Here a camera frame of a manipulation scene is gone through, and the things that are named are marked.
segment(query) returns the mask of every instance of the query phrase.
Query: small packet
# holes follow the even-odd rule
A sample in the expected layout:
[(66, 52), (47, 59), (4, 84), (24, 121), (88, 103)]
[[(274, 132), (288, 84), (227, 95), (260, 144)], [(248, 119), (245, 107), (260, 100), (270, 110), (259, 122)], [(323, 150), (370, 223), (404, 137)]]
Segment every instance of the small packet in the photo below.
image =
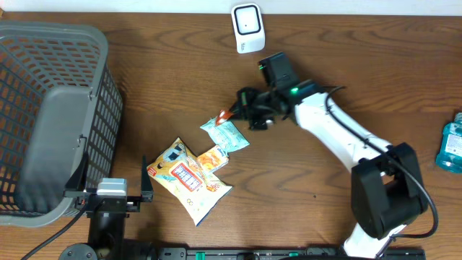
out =
[(215, 145), (210, 150), (197, 157), (197, 162), (202, 167), (202, 170), (209, 173), (214, 173), (216, 170), (225, 166), (228, 164), (229, 160), (225, 151), (223, 151), (219, 145)]
[(230, 121), (225, 121), (219, 126), (215, 126), (215, 122), (216, 119), (212, 118), (201, 126), (201, 129), (207, 131), (214, 143), (226, 153), (240, 150), (250, 144)]
[(177, 138), (147, 167), (147, 172), (180, 200), (198, 226), (232, 187), (221, 182), (215, 174), (202, 170), (196, 160), (196, 156)]

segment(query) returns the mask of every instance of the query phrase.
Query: mouthwash bottle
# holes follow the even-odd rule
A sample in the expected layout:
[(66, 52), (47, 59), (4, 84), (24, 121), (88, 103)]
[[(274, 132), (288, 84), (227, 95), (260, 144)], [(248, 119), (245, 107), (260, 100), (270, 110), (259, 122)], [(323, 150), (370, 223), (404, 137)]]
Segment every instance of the mouthwash bottle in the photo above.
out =
[(453, 173), (462, 173), (462, 113), (443, 129), (443, 143), (436, 164)]

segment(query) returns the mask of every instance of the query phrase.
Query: green connector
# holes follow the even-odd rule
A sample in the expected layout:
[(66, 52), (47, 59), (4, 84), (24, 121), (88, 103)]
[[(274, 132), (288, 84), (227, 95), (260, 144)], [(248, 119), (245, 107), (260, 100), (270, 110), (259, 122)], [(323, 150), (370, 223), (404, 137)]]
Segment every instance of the green connector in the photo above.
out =
[(196, 260), (205, 260), (205, 253), (204, 252), (197, 252), (196, 253)]

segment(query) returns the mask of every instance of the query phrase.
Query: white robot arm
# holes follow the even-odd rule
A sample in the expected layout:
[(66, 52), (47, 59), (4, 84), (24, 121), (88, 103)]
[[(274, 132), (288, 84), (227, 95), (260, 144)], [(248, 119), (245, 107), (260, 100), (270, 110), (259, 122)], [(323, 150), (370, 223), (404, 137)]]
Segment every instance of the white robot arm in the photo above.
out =
[[(329, 99), (325, 88), (313, 80), (301, 82), (283, 53), (259, 64), (270, 90), (239, 90), (237, 102), (229, 113), (220, 113), (217, 123), (247, 120), (251, 130), (265, 130), (276, 116), (284, 115), (318, 137), (340, 159), (352, 174), (352, 210), (358, 221), (344, 244), (349, 256), (376, 258), (392, 238), (423, 238), (436, 231), (436, 208), (423, 188), (417, 156), (408, 144), (393, 147), (364, 129)], [(385, 174), (393, 176), (387, 184), (381, 179)], [(425, 212), (429, 203), (435, 218), (430, 232), (397, 234)]]
[[(326, 112), (324, 105), (326, 97), (327, 93), (316, 93), (295, 106), (295, 118), (299, 126), (320, 139), (350, 171), (358, 164), (359, 160), (363, 158), (373, 159), (380, 155), (375, 150), (365, 146), (361, 140), (332, 119), (331, 115)], [(335, 113), (342, 122), (364, 138), (368, 138), (377, 147), (386, 150), (386, 147), (390, 145), (386, 140), (377, 138), (360, 126), (343, 112), (334, 101), (329, 100), (328, 104), (331, 106), (332, 113)], [(405, 227), (405, 225), (400, 225), (390, 231), (388, 236), (378, 240), (377, 238), (371, 238), (359, 224), (356, 224), (352, 235), (344, 243), (344, 250), (348, 256), (375, 258), (388, 242), (389, 236), (400, 232)]]

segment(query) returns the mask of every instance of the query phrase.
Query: wooden table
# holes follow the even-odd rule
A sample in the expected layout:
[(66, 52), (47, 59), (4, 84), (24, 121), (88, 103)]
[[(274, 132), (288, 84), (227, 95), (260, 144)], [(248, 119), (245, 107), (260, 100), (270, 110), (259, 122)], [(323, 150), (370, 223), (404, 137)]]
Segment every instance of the wooden table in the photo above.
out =
[[(462, 176), (435, 165), (441, 132), (462, 101), (462, 18), (265, 15), (266, 47), (239, 55), (230, 15), (5, 13), (5, 20), (88, 24), (110, 44), (109, 67), (125, 98), (113, 177), (139, 193), (141, 156), (155, 158), (176, 137), (197, 155), (213, 143), (200, 125), (235, 100), (241, 87), (265, 88), (256, 65), (284, 51), (301, 79), (346, 85), (336, 102), (377, 136), (416, 151), (440, 228), (422, 246), (428, 259), (462, 254)], [(190, 247), (306, 247), (340, 244), (355, 220), (348, 171), (313, 135), (292, 122), (249, 132), (251, 145), (217, 172), (234, 190), (195, 227), (179, 201), (152, 182), (154, 202), (126, 221), (126, 237)], [(70, 219), (39, 229), (0, 227), (0, 259), (18, 259)], [(426, 213), (406, 229), (430, 228)], [(57, 259), (86, 242), (89, 221), (37, 253)]]

